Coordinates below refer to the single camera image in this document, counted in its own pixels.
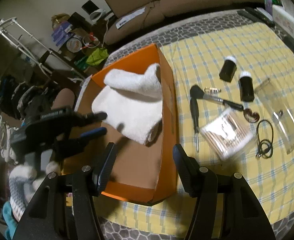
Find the white gloved left hand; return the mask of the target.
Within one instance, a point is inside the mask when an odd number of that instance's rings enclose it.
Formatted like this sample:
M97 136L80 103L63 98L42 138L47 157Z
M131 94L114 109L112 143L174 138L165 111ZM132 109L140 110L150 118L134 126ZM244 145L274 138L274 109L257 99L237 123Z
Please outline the white gloved left hand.
M55 172L60 176L60 164L56 161L50 161L46 166L46 170L39 173L30 165L17 165L10 172L10 205L14 218L18 222L22 218L35 192L50 172Z

